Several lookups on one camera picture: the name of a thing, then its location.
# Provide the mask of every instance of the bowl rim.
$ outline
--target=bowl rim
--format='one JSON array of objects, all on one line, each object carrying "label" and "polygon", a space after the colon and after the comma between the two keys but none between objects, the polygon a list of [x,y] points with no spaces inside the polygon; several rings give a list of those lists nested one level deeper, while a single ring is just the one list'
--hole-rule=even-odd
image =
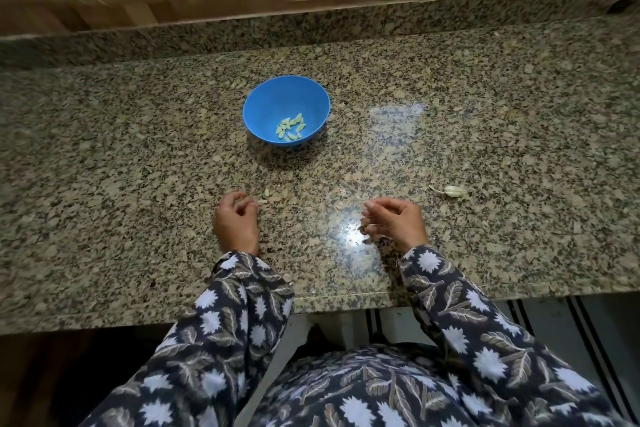
[{"label": "bowl rim", "polygon": [[[315,83],[316,85],[318,85],[320,87],[320,89],[324,92],[324,96],[326,97],[327,100],[327,111],[326,111],[326,115],[323,118],[322,123],[318,126],[318,128],[316,128],[316,130],[314,130],[313,132],[309,133],[308,135],[306,135],[305,137],[299,139],[299,140],[292,140],[291,142],[284,142],[283,140],[280,139],[276,139],[276,140],[270,140],[270,139],[264,139],[262,137],[260,137],[259,135],[257,135],[250,127],[249,125],[246,123],[246,118],[245,118],[245,112],[246,112],[246,102],[247,100],[249,100],[249,97],[251,97],[251,95],[253,94],[254,91],[256,91],[258,88],[260,88],[260,86],[264,85],[265,83],[268,83],[272,80],[278,80],[280,78],[302,78],[304,80],[308,80],[311,83]],[[324,124],[326,123],[327,119],[329,118],[329,114],[331,113],[331,97],[329,96],[329,93],[325,90],[324,86],[322,86],[320,83],[318,83],[317,81],[315,81],[312,78],[309,78],[308,76],[301,76],[301,75],[280,75],[280,76],[274,76],[273,78],[269,78],[268,80],[263,81],[262,83],[260,83],[259,85],[256,85],[252,91],[246,96],[246,98],[244,99],[244,105],[243,105],[243,109],[242,109],[242,120],[244,123],[244,126],[246,127],[246,129],[248,131],[251,132],[251,134],[256,137],[257,139],[262,140],[263,142],[267,142],[269,144],[275,144],[275,145],[280,145],[280,146],[294,146],[294,145],[298,145],[301,144],[302,142],[306,142],[307,140],[309,140],[311,137],[313,137],[314,135],[316,135],[316,133],[324,127]]]}]

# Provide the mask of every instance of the sleeve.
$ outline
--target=sleeve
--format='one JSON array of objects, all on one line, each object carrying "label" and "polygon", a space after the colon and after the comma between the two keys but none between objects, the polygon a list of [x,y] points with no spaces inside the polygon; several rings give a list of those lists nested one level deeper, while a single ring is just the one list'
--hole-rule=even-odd
[{"label": "sleeve", "polygon": [[[507,319],[432,247],[413,248],[398,264],[412,302],[428,316],[425,332],[482,393],[461,395],[472,414],[524,425],[626,424],[594,385]],[[460,380],[452,375],[454,387]]]},{"label": "sleeve", "polygon": [[227,253],[151,359],[81,425],[232,425],[267,370],[292,305],[291,288],[267,264]]}]

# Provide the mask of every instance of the person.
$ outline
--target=person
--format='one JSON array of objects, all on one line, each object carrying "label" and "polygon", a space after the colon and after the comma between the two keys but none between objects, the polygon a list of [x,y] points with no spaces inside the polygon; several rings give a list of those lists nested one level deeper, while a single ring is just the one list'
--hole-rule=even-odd
[{"label": "person", "polygon": [[[392,238],[417,318],[436,346],[371,344],[288,363],[257,407],[258,426],[628,425],[594,385],[513,324],[429,244],[420,207],[382,197],[362,224]],[[224,255],[193,311],[82,426],[229,426],[265,374],[293,293],[258,257],[258,204],[222,197]]]}]

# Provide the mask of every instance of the garlic peel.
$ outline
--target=garlic peel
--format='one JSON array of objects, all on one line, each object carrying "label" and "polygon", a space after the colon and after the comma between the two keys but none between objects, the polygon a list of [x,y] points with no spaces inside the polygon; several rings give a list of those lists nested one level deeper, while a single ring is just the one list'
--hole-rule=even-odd
[{"label": "garlic peel", "polygon": [[439,194],[446,194],[449,197],[466,197],[467,190],[458,186],[446,186],[444,190],[438,190],[429,184],[429,188]]}]

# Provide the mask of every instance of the blue bowl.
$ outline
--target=blue bowl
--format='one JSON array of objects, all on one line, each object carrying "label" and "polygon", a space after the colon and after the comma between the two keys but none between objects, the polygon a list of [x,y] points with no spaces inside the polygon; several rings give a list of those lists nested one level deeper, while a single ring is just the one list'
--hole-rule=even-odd
[{"label": "blue bowl", "polygon": [[[329,95],[319,83],[304,76],[287,75],[255,87],[244,101],[242,115],[246,128],[260,140],[291,147],[316,135],[330,109]],[[291,142],[278,139],[278,124],[287,117],[294,119],[299,113],[307,124],[300,132],[302,138]],[[295,126],[290,131],[295,133]]]}]

